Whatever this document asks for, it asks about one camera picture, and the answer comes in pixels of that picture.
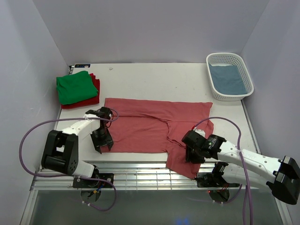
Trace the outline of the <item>pink red t shirt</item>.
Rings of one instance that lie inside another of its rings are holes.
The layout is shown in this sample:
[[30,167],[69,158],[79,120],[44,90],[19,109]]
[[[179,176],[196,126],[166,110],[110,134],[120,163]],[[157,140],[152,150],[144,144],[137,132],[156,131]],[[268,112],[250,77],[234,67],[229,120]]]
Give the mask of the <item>pink red t shirt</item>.
[[168,154],[166,167],[193,179],[200,164],[187,163],[182,138],[195,124],[205,137],[213,133],[214,124],[207,120],[212,102],[169,102],[106,98],[105,107],[115,109],[119,118],[109,127],[113,146],[111,153]]

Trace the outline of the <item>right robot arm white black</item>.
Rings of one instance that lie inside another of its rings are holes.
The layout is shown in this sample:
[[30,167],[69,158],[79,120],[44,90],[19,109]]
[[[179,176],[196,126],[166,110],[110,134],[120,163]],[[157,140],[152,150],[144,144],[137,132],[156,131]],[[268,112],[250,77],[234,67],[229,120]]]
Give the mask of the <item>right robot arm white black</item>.
[[239,150],[223,137],[208,138],[194,130],[182,138],[186,146],[186,161],[204,163],[215,159],[212,172],[197,178],[202,187],[247,185],[268,190],[278,200],[296,205],[300,196],[300,168],[288,156],[283,159],[267,157],[249,150]]

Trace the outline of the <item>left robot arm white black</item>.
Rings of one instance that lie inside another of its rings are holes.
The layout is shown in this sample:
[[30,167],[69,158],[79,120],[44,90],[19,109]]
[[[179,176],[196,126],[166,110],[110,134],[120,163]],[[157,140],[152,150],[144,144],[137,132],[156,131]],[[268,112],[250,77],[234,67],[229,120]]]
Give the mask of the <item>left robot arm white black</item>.
[[110,150],[113,138],[107,123],[114,118],[112,109],[101,107],[98,110],[88,110],[81,120],[63,130],[50,131],[41,166],[69,176],[96,178],[95,166],[79,159],[80,142],[90,136],[95,151],[102,153],[104,147]]

